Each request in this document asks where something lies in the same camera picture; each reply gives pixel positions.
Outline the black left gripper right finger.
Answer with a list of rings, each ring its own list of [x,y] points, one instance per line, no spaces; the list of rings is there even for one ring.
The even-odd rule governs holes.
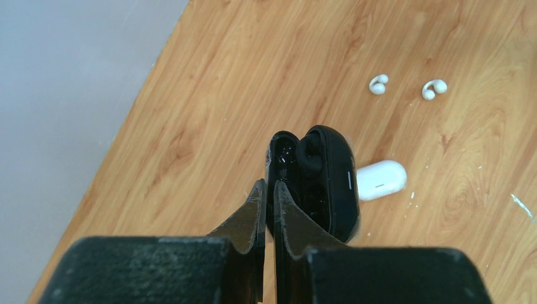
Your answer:
[[[455,248],[342,243],[274,186],[277,303],[490,303],[473,262]]]

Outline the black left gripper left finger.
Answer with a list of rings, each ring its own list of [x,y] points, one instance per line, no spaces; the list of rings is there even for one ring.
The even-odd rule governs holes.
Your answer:
[[[41,303],[260,303],[267,185],[205,236],[91,236],[62,256]]]

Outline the black earbud charging case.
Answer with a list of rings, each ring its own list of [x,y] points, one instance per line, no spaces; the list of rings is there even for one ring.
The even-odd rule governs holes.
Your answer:
[[[350,145],[337,130],[315,125],[307,133],[320,136],[323,169],[308,179],[300,168],[297,145],[301,139],[282,130],[273,135],[265,157],[268,185],[267,227],[274,230],[274,186],[283,181],[298,207],[317,225],[347,243],[360,226],[355,158]]]

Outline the black earbud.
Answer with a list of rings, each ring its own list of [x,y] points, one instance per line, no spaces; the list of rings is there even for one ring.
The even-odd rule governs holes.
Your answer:
[[[323,169],[320,136],[311,133],[301,139],[297,145],[296,158],[308,179],[320,175]]]

